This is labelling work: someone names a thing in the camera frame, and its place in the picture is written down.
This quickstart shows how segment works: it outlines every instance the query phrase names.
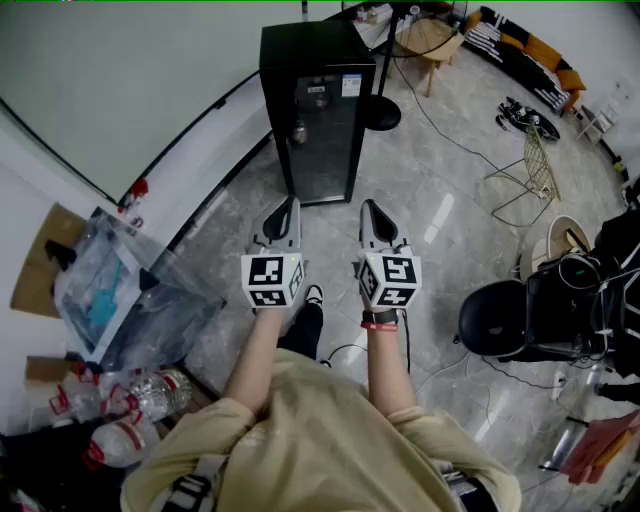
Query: sofa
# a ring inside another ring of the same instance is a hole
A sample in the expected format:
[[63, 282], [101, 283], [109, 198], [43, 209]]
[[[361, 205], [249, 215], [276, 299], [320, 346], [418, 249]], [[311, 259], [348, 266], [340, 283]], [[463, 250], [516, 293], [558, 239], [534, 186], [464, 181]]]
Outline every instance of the sofa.
[[465, 45], [536, 94], [551, 110], [568, 112], [586, 87], [577, 71], [544, 41], [488, 7], [471, 14]]

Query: black pants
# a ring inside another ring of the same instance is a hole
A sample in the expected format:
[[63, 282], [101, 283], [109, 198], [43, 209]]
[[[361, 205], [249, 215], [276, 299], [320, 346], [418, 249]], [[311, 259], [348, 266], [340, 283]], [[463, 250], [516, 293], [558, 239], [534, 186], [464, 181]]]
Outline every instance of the black pants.
[[315, 361], [322, 322], [322, 308], [317, 304], [305, 303], [287, 334], [278, 340], [278, 348], [297, 352]]
[[605, 384], [600, 388], [598, 394], [616, 402], [631, 402], [640, 405], [640, 383], [620, 386]]

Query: floor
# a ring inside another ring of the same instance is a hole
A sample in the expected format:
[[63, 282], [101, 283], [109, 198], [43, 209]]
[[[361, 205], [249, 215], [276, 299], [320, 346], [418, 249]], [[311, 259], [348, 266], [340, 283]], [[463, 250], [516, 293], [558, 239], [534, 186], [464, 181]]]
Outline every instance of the floor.
[[[512, 276], [518, 254], [545, 235], [554, 216], [571, 215], [593, 240], [604, 220], [622, 213], [618, 177], [603, 155], [592, 151], [586, 141], [575, 140], [575, 119], [554, 116], [532, 94], [466, 48], [460, 49], [451, 66], [443, 65], [436, 72], [430, 98], [420, 93], [426, 90], [427, 65], [419, 59], [399, 65], [417, 87], [421, 105], [439, 129], [498, 167], [522, 158], [524, 145], [521, 133], [505, 132], [494, 121], [496, 107], [505, 96], [552, 119], [561, 140], [545, 148], [562, 200], [554, 201], [531, 229], [511, 228], [493, 218], [488, 212], [515, 189], [509, 188], [508, 180], [485, 181], [484, 176], [493, 171], [489, 164], [436, 133], [395, 71], [385, 94], [400, 106], [402, 122], [389, 132], [367, 131], [352, 202], [302, 211], [303, 251], [309, 260], [306, 283], [320, 283], [326, 296], [319, 357], [328, 357], [346, 343], [365, 346], [351, 263], [359, 247], [360, 205], [374, 198], [405, 220], [414, 252], [422, 257], [423, 290], [408, 312], [411, 380], [420, 404], [428, 410], [447, 410], [518, 476], [524, 491], [523, 511], [600, 510], [598, 505], [615, 491], [637, 444], [614, 460], [597, 485], [572, 488], [566, 477], [558, 476], [534, 487], [553, 476], [537, 466], [555, 446], [567, 409], [588, 421], [620, 416], [634, 407], [594, 397], [585, 386], [588, 370], [550, 362], [496, 363], [542, 386], [552, 384], [558, 367], [569, 378], [575, 377], [560, 400], [552, 401], [549, 391], [509, 379], [475, 355], [464, 359], [465, 349], [451, 341], [465, 297], [485, 284]], [[224, 387], [253, 318], [239, 277], [239, 257], [245, 251], [251, 222], [285, 193], [271, 142], [214, 198], [177, 249], [228, 300], [188, 357], [190, 368], [216, 390]], [[531, 212], [539, 203], [533, 196], [528, 199], [529, 203], [525, 200], [505, 215], [516, 222], [518, 216], [532, 219]], [[460, 364], [442, 371], [457, 362]], [[366, 383], [366, 356], [360, 348], [340, 350], [332, 363], [337, 371]], [[608, 382], [621, 380], [600, 374]]]

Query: red bracelet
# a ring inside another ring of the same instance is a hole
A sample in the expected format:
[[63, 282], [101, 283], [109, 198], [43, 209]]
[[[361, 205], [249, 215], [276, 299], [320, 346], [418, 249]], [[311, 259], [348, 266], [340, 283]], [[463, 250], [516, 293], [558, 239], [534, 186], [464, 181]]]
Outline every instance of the red bracelet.
[[373, 322], [362, 322], [360, 327], [364, 327], [370, 331], [391, 331], [397, 332], [398, 324], [375, 324]]

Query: shoe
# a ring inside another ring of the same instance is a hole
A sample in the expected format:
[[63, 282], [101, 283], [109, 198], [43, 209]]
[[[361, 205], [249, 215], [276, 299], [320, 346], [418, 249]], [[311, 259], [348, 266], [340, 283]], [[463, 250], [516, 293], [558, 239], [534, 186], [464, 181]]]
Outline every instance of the shoe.
[[307, 295], [304, 300], [322, 307], [322, 303], [324, 302], [324, 292], [322, 288], [317, 284], [312, 284], [307, 288]]

